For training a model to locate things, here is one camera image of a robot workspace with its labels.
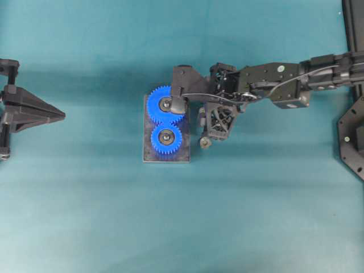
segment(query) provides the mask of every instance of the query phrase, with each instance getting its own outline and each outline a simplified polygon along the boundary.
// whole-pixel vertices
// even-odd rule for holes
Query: metal base plate
[[[189,111],[184,119],[177,124],[182,133],[182,144],[179,150],[171,155],[157,153],[150,140],[156,124],[149,118],[147,111],[148,95],[144,96],[144,134],[143,134],[143,162],[144,163],[189,163],[191,161],[191,141],[189,133]]]
[[[364,180],[364,157],[357,150],[356,128],[364,122],[364,96],[338,121],[338,137],[342,161]]]

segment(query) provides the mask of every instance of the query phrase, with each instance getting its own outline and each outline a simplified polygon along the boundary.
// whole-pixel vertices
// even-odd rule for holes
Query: black plastic part
[[[346,38],[352,52],[364,50],[364,1],[343,0],[342,7],[345,18]],[[363,95],[363,85],[352,88],[354,101]]]
[[[5,160],[10,157],[10,128],[8,125],[2,124],[0,130],[0,159]]]
[[[343,0],[346,37],[352,52],[364,50],[364,1]],[[363,85],[352,87],[354,105],[338,121],[341,160],[364,180]]]
[[[362,131],[364,121],[364,96],[346,112],[338,122],[338,137],[342,161],[364,180]]]

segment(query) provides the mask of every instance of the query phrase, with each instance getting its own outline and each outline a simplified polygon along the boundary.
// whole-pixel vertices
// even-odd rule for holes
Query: screw
[[[282,73],[283,71],[285,71],[285,69],[286,69],[286,67],[284,65],[280,65],[280,66],[278,66],[277,71],[279,73]]]
[[[168,141],[168,140],[170,140],[170,139],[171,139],[171,136],[170,136],[170,135],[168,135],[168,134],[164,134],[164,135],[163,135],[163,139],[164,139],[165,141]]]

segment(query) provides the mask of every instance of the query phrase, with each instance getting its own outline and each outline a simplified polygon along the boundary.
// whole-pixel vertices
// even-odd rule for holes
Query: bolt
[[[163,103],[163,106],[164,106],[165,108],[169,108],[169,107],[171,106],[171,104],[169,103],[169,101],[165,101],[165,102]]]
[[[212,142],[209,138],[207,137],[203,137],[200,139],[200,146],[203,149],[207,149],[208,147],[210,147],[212,145]]]
[[[171,136],[170,136],[170,135],[168,135],[168,134],[164,134],[164,135],[163,135],[163,139],[164,139],[165,141],[168,141],[168,140],[170,140],[170,139],[171,139]]]
[[[286,67],[284,65],[280,65],[280,66],[278,66],[277,71],[279,73],[282,73],[283,71],[285,71],[285,69],[286,69]]]

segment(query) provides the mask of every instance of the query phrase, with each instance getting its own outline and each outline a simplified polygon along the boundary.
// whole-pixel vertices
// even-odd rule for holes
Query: black mount
[[[349,50],[364,50],[364,2],[343,0],[346,37]],[[364,96],[363,85],[352,89],[354,105],[338,121],[338,140],[341,160],[364,180]]]
[[[0,94],[5,106],[0,119],[0,160],[10,157],[11,133],[65,119],[65,113],[15,85],[19,66],[18,61],[0,59],[0,75],[8,78]]]

